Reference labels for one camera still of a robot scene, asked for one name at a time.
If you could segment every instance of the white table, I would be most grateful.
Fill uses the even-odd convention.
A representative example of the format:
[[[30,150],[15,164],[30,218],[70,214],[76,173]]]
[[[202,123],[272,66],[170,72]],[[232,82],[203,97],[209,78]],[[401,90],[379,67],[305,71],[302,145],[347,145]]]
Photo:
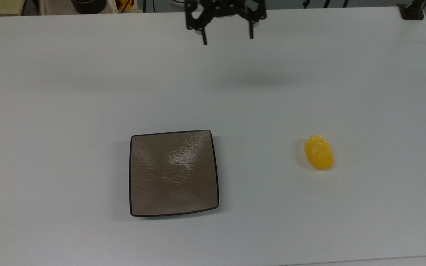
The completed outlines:
[[[0,265],[426,256],[426,20],[273,10],[0,18]],[[134,134],[210,129],[220,207],[129,214]],[[335,165],[303,141],[322,134]]]

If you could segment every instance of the yellow object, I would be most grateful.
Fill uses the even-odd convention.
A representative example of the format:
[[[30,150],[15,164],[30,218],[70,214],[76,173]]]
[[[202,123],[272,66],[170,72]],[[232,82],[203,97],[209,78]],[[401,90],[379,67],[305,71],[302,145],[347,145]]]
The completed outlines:
[[[308,138],[303,148],[307,159],[315,168],[325,170],[333,165],[333,153],[330,144],[321,135]]]
[[[126,9],[130,9],[132,7],[132,0],[119,0],[118,10],[122,10],[128,1],[129,4],[127,5]]]

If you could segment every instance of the cable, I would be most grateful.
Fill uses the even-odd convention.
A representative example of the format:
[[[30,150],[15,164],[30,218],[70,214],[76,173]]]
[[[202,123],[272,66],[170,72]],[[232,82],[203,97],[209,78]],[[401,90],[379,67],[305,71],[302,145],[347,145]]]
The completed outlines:
[[[123,7],[123,10],[121,11],[122,14],[124,13],[124,10],[126,10],[126,7],[127,7],[127,5],[129,4],[130,1],[131,0],[126,1],[125,7]]]
[[[303,1],[303,9],[305,9],[305,8],[307,8],[308,7],[308,5],[310,5],[310,0],[305,0],[305,1]]]

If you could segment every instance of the black clamp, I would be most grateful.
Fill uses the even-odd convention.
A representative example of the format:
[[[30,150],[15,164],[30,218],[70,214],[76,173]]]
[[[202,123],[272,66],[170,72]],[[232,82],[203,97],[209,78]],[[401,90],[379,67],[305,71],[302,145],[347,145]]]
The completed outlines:
[[[203,44],[206,42],[205,27],[214,17],[228,17],[235,14],[249,22],[250,39],[254,38],[253,28],[258,25],[259,20],[267,17],[265,0],[252,0],[257,3],[257,9],[252,10],[245,5],[246,0],[200,0],[203,12],[198,18],[192,16],[198,7],[197,0],[185,0],[185,22],[187,29],[194,29],[202,35]]]

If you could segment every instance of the square plate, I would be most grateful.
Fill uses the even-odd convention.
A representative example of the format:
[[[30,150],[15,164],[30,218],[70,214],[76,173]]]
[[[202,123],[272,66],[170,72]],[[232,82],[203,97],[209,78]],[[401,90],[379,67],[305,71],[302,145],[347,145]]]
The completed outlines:
[[[218,173],[209,130],[131,138],[132,216],[166,216],[218,207]]]

